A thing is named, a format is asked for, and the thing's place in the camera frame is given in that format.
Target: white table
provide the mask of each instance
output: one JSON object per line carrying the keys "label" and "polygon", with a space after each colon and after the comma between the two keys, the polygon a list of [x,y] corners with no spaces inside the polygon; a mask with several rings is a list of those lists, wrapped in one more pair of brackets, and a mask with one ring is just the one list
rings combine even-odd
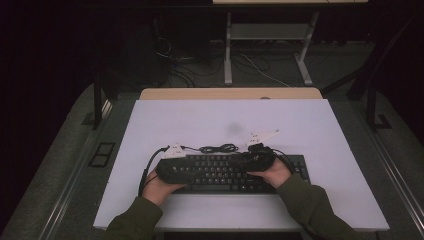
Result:
{"label": "white table", "polygon": [[[173,143],[194,148],[233,143],[243,151],[251,132],[275,129],[281,133],[265,145],[303,154],[312,183],[326,189],[339,217],[358,231],[389,229],[324,99],[137,101],[94,226],[106,228],[127,210],[157,149]],[[173,195],[163,210],[157,231],[301,230],[277,196]]]}

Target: keyboard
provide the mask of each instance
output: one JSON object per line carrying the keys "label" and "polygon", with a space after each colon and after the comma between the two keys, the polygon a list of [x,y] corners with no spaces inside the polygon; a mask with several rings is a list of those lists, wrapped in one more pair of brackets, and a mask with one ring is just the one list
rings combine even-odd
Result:
{"label": "keyboard", "polygon": [[[308,169],[303,155],[280,156],[288,160],[293,170],[310,183]],[[187,155],[186,166],[179,171],[201,171],[192,184],[174,191],[174,194],[275,194],[275,189],[262,177],[252,176],[230,166],[231,154]]]}

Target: table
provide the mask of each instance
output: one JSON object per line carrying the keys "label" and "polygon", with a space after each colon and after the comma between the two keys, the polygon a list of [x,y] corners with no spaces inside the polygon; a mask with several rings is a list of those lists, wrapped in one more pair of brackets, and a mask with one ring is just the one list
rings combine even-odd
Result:
{"label": "table", "polygon": [[[156,149],[175,142],[196,148],[230,142],[244,151],[251,131],[278,128],[281,133],[265,145],[286,154],[303,154],[312,183],[327,190],[339,217],[359,231],[389,228],[328,101],[318,90],[146,89],[140,99],[95,227],[106,228],[130,206],[142,171]],[[199,207],[199,202],[208,207]],[[301,230],[277,196],[172,195],[162,208],[165,215],[156,225],[159,232]]]}
{"label": "table", "polygon": [[[213,0],[214,4],[331,4],[359,3],[367,0]],[[297,67],[306,86],[313,85],[311,75],[305,65],[305,56],[314,33],[319,12],[312,14],[308,23],[291,24],[234,24],[231,12],[227,15],[227,32],[225,41],[224,78],[225,85],[232,85],[231,40],[302,40],[300,52],[294,55]]]}

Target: cable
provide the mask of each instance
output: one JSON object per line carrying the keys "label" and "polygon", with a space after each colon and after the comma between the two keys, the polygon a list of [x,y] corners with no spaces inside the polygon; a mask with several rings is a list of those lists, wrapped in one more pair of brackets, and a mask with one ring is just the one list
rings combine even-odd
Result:
{"label": "cable", "polygon": [[245,57],[255,68],[256,68],[256,70],[258,70],[258,72],[260,73],[260,74],[262,74],[262,75],[264,75],[265,77],[267,77],[267,78],[269,78],[269,79],[271,79],[271,80],[274,80],[274,81],[276,81],[276,82],[279,82],[279,83],[281,83],[281,84],[283,84],[284,86],[286,86],[286,87],[291,87],[290,85],[288,85],[287,83],[285,83],[285,82],[282,82],[282,81],[280,81],[280,80],[278,80],[278,79],[275,79],[275,78],[273,78],[273,77],[270,77],[270,76],[268,76],[268,75],[266,75],[265,73],[263,73],[246,55],[244,55],[244,54],[240,54],[241,56],[243,56],[243,57]]}
{"label": "cable", "polygon": [[201,153],[232,153],[232,152],[236,152],[238,150],[238,147],[232,143],[227,143],[224,144],[220,147],[211,147],[211,146],[206,146],[206,147],[201,147],[199,149],[195,149],[195,148],[191,148],[191,147],[186,147],[186,146],[181,146],[182,149],[190,149],[190,150],[194,150],[194,151],[199,151]]}
{"label": "cable", "polygon": [[166,150],[168,150],[168,148],[169,148],[169,146],[168,147],[165,147],[165,148],[158,149],[152,155],[152,157],[150,158],[149,163],[147,164],[147,167],[143,171],[143,175],[142,175],[141,180],[140,180],[140,185],[138,186],[138,196],[141,196],[143,194],[144,187],[147,184],[147,183],[145,183],[146,182],[146,178],[147,178],[147,174],[149,173],[149,168],[150,168],[150,165],[153,162],[153,159],[155,159],[156,155],[158,155],[160,152],[165,152]]}

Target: sleeve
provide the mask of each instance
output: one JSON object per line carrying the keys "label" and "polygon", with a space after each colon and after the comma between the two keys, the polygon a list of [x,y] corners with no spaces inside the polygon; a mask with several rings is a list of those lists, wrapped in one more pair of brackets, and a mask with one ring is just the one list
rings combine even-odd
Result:
{"label": "sleeve", "polygon": [[150,240],[162,214],[154,203],[137,197],[126,212],[112,220],[102,239]]}
{"label": "sleeve", "polygon": [[324,239],[361,239],[347,223],[337,217],[325,190],[292,175],[277,188],[290,216],[312,235]]}

